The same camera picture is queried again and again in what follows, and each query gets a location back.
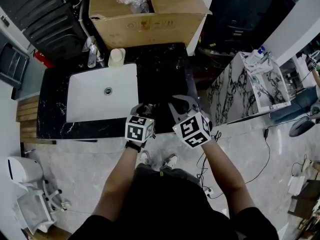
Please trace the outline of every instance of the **black marble countertop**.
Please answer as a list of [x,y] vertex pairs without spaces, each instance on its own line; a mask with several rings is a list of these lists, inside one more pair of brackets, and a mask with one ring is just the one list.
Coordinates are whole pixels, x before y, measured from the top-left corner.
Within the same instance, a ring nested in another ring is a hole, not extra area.
[[[172,132],[175,121],[168,100],[188,95],[196,101],[197,90],[183,43],[154,44],[126,48],[125,64],[136,63],[139,103],[159,104],[155,133]],[[88,54],[45,70],[39,97],[37,138],[99,139],[123,137],[126,118],[66,122],[69,79],[72,74],[96,70],[87,67]]]

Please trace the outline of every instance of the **cardboard box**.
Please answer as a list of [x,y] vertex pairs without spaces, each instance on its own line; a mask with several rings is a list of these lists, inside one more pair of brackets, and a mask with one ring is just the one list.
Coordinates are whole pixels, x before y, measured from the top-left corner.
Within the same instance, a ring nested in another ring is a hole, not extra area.
[[117,0],[90,0],[89,17],[109,49],[185,43],[211,12],[203,0],[151,0],[154,13],[134,14]]

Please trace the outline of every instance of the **black shirt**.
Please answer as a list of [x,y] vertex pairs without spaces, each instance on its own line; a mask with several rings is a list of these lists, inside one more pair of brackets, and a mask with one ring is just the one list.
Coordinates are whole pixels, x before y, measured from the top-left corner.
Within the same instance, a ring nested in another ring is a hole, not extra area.
[[190,239],[207,236],[214,240],[279,239],[275,227],[258,208],[244,209],[229,219],[211,208],[200,186],[160,174],[132,182],[118,221],[92,215],[69,239],[135,235],[139,238],[176,235]]

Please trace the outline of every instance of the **marble cabinet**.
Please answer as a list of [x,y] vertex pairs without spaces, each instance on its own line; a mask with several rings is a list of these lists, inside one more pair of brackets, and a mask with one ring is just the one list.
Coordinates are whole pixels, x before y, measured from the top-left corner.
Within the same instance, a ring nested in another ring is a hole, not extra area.
[[237,122],[289,106],[288,91],[277,63],[250,68],[239,52],[207,89],[213,126]]

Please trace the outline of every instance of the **fan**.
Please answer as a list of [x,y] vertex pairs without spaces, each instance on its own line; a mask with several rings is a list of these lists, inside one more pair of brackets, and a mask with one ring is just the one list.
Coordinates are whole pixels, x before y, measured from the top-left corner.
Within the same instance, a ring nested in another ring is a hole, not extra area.
[[300,136],[301,134],[304,134],[320,122],[319,101],[317,101],[315,104],[311,106],[310,114],[310,116],[304,116],[292,125],[289,131],[290,137]]

